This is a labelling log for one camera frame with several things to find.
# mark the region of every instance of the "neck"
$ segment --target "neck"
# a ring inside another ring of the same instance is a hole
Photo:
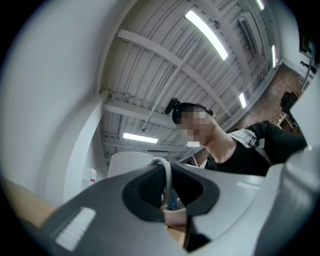
[[[237,141],[217,126],[203,145],[217,164],[229,160],[235,152]]]

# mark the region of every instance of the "black shirt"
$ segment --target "black shirt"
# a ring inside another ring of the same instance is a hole
[[[264,150],[274,164],[284,163],[294,152],[307,146],[303,136],[281,130],[269,121],[253,124],[246,129],[255,133],[258,140],[263,139]],[[230,159],[216,163],[209,154],[205,168],[214,171],[265,176],[270,164],[254,148],[246,148],[237,142]]]

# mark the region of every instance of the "black rubber part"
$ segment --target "black rubber part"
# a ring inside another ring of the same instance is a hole
[[[171,165],[171,169],[173,188],[186,207],[188,217],[210,211],[220,195],[218,186],[175,163]]]
[[[140,175],[125,185],[122,200],[138,218],[149,222],[164,222],[160,210],[161,197],[166,186],[166,174],[162,165]]]

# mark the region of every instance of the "wooden surface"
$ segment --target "wooden surface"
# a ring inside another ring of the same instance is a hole
[[[21,185],[1,178],[1,185],[18,217],[40,227],[56,207]]]

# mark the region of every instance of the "white wall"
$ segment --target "white wall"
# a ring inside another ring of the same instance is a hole
[[[70,119],[93,95],[99,57],[126,0],[50,1],[14,42],[0,87],[2,175],[42,196]]]
[[[276,20],[280,37],[280,58],[291,69],[305,76],[307,68],[300,62],[309,63],[310,59],[299,52],[299,30],[295,15],[281,0],[270,0],[270,8]]]
[[[107,178],[108,168],[101,144],[99,128],[95,130],[90,146],[88,148],[83,169],[85,168],[92,168],[96,171],[97,182]]]

